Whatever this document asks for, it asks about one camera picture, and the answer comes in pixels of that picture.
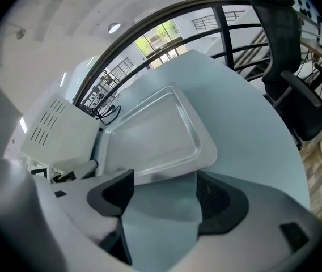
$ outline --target light blue tabletop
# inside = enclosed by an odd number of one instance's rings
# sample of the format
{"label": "light blue tabletop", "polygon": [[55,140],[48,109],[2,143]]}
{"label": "light blue tabletop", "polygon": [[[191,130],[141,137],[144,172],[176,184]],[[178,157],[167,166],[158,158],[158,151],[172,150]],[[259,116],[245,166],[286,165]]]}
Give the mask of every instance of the light blue tabletop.
{"label": "light blue tabletop", "polygon": [[[120,116],[169,82],[179,85],[218,149],[206,171],[279,189],[310,209],[307,178],[287,127],[247,81],[191,50],[148,71],[117,97]],[[135,186],[122,223],[133,267],[162,272],[196,244],[202,221],[196,175]]]}

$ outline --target office chair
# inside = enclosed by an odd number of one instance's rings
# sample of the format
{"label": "office chair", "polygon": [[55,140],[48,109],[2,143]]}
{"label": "office chair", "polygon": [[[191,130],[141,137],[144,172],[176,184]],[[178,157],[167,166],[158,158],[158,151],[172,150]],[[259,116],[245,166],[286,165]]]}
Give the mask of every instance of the office chair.
{"label": "office chair", "polygon": [[314,92],[317,83],[311,89],[293,75],[301,62],[299,22],[292,8],[294,0],[250,2],[270,47],[270,64],[262,77],[266,93],[291,133],[303,141],[311,140],[322,130],[322,99]]}

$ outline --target white vented panel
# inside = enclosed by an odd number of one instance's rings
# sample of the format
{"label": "white vented panel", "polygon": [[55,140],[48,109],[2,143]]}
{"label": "white vented panel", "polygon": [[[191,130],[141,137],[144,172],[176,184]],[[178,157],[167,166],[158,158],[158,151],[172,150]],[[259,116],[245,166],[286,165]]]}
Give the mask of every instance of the white vented panel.
{"label": "white vented panel", "polygon": [[28,129],[20,152],[68,172],[90,159],[99,126],[99,121],[54,94]]}

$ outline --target white ceiling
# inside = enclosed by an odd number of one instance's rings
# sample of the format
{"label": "white ceiling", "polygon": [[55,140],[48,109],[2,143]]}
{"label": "white ceiling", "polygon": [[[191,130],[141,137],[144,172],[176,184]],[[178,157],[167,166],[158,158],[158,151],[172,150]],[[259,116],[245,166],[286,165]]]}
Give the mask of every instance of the white ceiling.
{"label": "white ceiling", "polygon": [[[151,11],[182,0],[18,0],[0,25],[0,87],[24,112],[64,71],[106,48]],[[122,24],[110,35],[111,22]],[[18,40],[15,32],[26,30]]]}

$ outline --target silver rectangular tray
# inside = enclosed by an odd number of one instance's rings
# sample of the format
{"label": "silver rectangular tray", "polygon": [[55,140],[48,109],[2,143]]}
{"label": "silver rectangular tray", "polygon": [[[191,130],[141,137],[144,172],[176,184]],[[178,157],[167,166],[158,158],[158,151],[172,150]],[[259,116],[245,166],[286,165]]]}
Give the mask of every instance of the silver rectangular tray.
{"label": "silver rectangular tray", "polygon": [[98,175],[134,169],[135,184],[212,165],[217,148],[176,84],[164,87],[104,130]]}

